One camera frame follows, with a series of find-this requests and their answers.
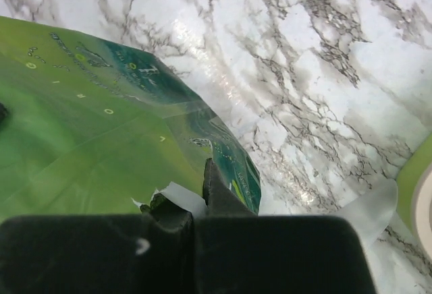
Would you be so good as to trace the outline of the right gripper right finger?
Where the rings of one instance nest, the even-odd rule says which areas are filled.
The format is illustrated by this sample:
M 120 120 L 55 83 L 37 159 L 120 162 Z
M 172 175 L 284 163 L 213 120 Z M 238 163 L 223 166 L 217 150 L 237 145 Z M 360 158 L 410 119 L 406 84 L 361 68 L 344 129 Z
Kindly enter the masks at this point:
M 374 293 L 358 235 L 332 215 L 258 216 L 205 165 L 194 226 L 197 293 Z

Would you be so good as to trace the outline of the green beige litter box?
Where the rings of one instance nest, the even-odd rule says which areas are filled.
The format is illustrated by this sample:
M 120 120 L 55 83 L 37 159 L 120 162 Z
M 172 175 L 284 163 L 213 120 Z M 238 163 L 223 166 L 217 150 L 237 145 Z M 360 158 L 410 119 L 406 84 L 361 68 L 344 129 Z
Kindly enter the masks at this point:
M 396 179 L 397 213 L 431 257 L 431 136 L 406 161 Z

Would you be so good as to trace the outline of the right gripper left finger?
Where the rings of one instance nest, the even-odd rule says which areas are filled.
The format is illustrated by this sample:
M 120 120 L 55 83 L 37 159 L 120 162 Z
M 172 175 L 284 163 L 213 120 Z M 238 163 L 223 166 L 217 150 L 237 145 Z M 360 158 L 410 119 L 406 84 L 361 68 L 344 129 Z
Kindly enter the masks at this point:
M 15 216 L 1 224 L 2 293 L 191 293 L 201 200 L 138 214 Z

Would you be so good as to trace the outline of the translucent plastic scoop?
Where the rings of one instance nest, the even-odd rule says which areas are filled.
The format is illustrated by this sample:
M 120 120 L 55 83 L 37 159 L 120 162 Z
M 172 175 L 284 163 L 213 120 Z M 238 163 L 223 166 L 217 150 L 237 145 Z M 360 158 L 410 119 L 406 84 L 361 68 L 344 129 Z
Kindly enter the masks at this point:
M 368 249 L 389 226 L 397 203 L 397 183 L 386 179 L 330 215 L 347 221 L 356 231 L 362 247 Z

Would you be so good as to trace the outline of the green litter bag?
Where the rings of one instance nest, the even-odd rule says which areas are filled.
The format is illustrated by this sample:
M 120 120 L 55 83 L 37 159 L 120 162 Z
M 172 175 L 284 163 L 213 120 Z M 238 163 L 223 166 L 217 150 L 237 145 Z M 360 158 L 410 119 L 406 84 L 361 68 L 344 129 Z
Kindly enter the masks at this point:
M 1 218 L 128 214 L 212 159 L 252 212 L 260 177 L 219 116 L 154 55 L 1 18 Z

